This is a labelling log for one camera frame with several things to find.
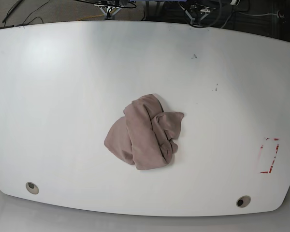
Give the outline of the mauve t-shirt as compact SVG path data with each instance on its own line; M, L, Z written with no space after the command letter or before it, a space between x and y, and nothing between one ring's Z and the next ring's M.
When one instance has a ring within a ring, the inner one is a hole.
M148 94L125 107L124 116L110 128L104 145L117 158L138 170L168 165L177 152L174 140L181 132L182 112L165 112Z

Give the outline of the red tape rectangle marking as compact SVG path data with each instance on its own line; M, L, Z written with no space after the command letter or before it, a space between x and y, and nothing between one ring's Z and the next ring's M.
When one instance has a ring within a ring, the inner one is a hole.
M259 154L258 172L270 174L279 149L279 138L265 138Z

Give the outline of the left table grommet hole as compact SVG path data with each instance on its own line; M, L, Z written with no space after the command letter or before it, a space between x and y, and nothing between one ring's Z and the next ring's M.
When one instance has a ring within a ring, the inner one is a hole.
M39 188L32 182L26 183L26 189L29 193L36 195L39 193Z

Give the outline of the table grommet hole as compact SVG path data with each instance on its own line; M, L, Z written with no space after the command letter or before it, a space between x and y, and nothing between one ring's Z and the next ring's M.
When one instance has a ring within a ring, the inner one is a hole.
M39 188L32 182L26 183L26 189L29 193L36 195L39 193Z
M250 196L242 196L236 201L236 206L239 208L245 208L247 207L251 202Z

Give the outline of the right table grommet hole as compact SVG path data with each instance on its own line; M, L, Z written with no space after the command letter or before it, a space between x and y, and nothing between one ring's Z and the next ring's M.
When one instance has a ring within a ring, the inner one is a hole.
M247 207L251 202L250 196L242 196L236 201L236 206L239 208L245 208Z

